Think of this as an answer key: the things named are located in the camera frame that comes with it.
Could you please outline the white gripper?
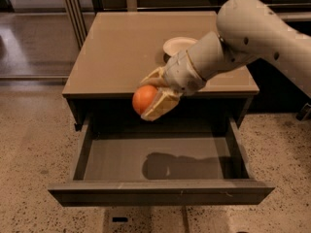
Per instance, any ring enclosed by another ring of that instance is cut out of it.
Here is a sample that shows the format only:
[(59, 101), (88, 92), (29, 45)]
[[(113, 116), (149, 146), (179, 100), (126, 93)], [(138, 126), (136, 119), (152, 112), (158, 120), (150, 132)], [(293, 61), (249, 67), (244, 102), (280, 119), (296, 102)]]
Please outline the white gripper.
[(160, 87), (151, 105), (141, 115), (141, 119), (145, 121), (159, 119), (179, 104), (181, 93), (193, 95), (205, 84), (206, 81), (195, 70), (188, 52), (186, 50), (178, 52), (168, 60), (164, 68), (157, 67), (139, 83), (140, 86)]

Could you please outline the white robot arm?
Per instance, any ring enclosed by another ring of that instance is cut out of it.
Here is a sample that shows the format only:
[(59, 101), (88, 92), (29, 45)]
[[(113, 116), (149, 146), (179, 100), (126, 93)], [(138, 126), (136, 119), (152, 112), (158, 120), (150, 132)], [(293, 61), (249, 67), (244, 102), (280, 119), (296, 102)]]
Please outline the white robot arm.
[(141, 81), (158, 92), (141, 114), (154, 121), (219, 75), (259, 58), (311, 95), (311, 37), (289, 27), (260, 0), (228, 0), (219, 10), (215, 32), (169, 58)]

